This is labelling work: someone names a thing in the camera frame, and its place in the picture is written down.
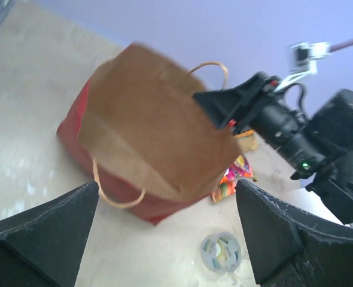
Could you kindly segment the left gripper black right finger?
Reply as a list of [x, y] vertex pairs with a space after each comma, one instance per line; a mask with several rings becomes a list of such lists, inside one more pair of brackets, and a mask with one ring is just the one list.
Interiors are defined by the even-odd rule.
[[241, 179], [236, 203], [260, 286], [353, 286], [353, 229]]

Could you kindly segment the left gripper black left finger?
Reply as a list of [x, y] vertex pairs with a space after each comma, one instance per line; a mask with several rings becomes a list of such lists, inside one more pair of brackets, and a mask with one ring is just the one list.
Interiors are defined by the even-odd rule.
[[95, 182], [0, 221], [0, 286], [74, 286], [95, 216]]

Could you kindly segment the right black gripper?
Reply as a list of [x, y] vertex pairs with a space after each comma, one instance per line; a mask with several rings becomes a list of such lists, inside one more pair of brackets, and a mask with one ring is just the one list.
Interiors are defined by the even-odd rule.
[[225, 90], [198, 92], [193, 99], [214, 127], [224, 129], [233, 120], [235, 130], [250, 126], [304, 179], [353, 152], [353, 91], [339, 90], [309, 118], [301, 88], [297, 108], [285, 103], [287, 88], [274, 91], [280, 78], [258, 72], [244, 83]]

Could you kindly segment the yellow kettle chips bag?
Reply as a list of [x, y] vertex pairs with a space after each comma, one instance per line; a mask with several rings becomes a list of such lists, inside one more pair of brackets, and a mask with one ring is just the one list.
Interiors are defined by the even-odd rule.
[[257, 138], [253, 129], [235, 135], [235, 139], [243, 152], [255, 151], [258, 148]]

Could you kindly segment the colourful striped candy packet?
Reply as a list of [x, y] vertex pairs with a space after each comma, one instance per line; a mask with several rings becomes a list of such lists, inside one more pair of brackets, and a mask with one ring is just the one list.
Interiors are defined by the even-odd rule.
[[236, 192], [237, 181], [242, 178], [257, 182], [253, 168], [244, 155], [240, 155], [226, 170], [218, 188], [211, 194], [213, 203], [218, 203]]

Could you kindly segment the red brown paper bag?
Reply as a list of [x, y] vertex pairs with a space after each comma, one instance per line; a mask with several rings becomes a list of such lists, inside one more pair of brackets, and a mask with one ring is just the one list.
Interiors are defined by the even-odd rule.
[[205, 90], [134, 42], [94, 71], [57, 135], [111, 205], [157, 225], [211, 195], [241, 155], [230, 129], [215, 128], [193, 99]]

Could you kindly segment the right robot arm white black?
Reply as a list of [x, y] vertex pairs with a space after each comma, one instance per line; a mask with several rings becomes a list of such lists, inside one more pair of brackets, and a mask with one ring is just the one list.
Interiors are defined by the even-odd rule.
[[343, 224], [353, 223], [353, 91], [339, 90], [308, 118], [284, 102], [281, 80], [258, 72], [229, 89], [197, 92], [194, 100], [218, 129], [255, 130], [293, 169], [293, 180], [311, 178], [320, 197]]

